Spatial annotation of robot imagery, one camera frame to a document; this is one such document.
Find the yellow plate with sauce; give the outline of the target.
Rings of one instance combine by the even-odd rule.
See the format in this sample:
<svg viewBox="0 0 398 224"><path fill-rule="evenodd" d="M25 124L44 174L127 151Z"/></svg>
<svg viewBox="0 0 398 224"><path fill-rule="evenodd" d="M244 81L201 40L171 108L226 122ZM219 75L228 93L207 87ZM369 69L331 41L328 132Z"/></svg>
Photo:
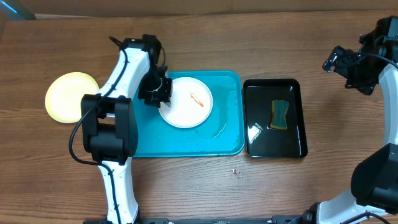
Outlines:
<svg viewBox="0 0 398 224"><path fill-rule="evenodd" d="M71 72L57 78L48 88L45 109L60 123L76 123L81 118L81 99L99 90L95 79L86 73Z"/></svg>

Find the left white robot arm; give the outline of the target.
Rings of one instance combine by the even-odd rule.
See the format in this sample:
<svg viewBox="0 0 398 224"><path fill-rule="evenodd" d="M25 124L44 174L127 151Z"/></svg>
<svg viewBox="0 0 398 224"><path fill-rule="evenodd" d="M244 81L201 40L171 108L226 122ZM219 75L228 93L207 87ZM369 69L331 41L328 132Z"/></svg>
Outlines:
<svg viewBox="0 0 398 224"><path fill-rule="evenodd" d="M111 40L119 47L119 59L108 81L81 100L83 147L90 165L97 166L104 180L108 214L103 223L138 223L139 206L132 184L132 157L138 144L133 99L160 107L170 103L172 80L167 66L158 66L165 55L155 35L140 39Z"/></svg>

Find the white plate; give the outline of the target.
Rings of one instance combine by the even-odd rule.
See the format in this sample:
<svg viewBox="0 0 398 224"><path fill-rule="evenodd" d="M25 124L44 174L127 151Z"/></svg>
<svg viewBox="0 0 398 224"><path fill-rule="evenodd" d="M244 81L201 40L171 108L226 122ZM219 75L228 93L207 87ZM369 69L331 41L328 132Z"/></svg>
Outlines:
<svg viewBox="0 0 398 224"><path fill-rule="evenodd" d="M193 128L202 124L213 108L210 89L199 79L180 77L172 80L170 103L161 102L159 113L176 128Z"/></svg>

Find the green yellow sponge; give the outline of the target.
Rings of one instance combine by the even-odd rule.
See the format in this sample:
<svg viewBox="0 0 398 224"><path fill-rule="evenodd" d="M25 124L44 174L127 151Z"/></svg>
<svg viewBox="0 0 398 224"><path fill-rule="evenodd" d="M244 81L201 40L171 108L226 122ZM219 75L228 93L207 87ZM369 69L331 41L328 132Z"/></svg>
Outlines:
<svg viewBox="0 0 398 224"><path fill-rule="evenodd" d="M286 130L287 129L287 112L289 109L289 102L284 100L273 100L271 103L271 121L270 127L272 129Z"/></svg>

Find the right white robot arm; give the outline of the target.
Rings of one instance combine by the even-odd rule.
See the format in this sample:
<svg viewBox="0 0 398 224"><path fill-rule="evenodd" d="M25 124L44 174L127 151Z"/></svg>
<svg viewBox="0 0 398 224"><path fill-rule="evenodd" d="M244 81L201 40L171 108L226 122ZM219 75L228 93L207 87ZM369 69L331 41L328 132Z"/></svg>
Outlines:
<svg viewBox="0 0 398 224"><path fill-rule="evenodd" d="M383 147L359 163L351 188L335 198L317 202L293 223L360 223L369 218L387 222L385 215L397 214L397 59L387 47L363 46L359 52L337 46L323 64L347 79L346 87L365 95L374 85L384 97Z"/></svg>

